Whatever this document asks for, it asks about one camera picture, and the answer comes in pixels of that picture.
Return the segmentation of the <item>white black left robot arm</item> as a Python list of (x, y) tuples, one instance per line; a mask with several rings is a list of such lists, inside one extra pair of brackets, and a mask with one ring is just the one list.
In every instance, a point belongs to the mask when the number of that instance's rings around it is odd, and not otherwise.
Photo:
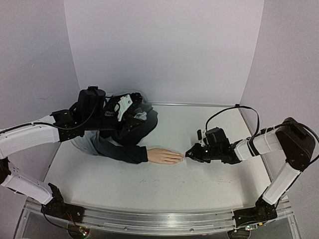
[(139, 92), (107, 96), (97, 86), (79, 92), (77, 101), (68, 109), (50, 113), (40, 119), (0, 131), (0, 185), (25, 195), (41, 206), (45, 216), (83, 221), (85, 209), (65, 202), (58, 186), (26, 174), (9, 157), (31, 149), (83, 137), (91, 130), (112, 131), (119, 138), (141, 127), (146, 112), (141, 109)]

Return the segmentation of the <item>clear nail polish bottle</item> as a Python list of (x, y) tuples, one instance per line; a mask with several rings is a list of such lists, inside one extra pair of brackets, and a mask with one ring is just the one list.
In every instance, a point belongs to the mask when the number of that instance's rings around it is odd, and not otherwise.
[(137, 113), (137, 114), (134, 116), (134, 118), (135, 118), (135, 119), (138, 119), (138, 120), (146, 121), (146, 120), (147, 120), (147, 113), (146, 113), (146, 112)]

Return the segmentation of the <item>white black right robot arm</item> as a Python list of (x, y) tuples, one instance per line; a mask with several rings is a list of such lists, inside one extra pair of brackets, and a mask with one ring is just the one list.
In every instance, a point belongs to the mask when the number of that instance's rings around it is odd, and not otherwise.
[(282, 151), (286, 157), (279, 173), (255, 206), (234, 211), (233, 219), (237, 228), (276, 219), (280, 198), (300, 174), (318, 160), (313, 153), (319, 137), (308, 126), (293, 118), (287, 118), (279, 125), (265, 128), (235, 143), (230, 143), (224, 130), (218, 127), (206, 132), (198, 130), (197, 135), (199, 142), (185, 155), (200, 163), (220, 160), (224, 164), (234, 165), (273, 151)]

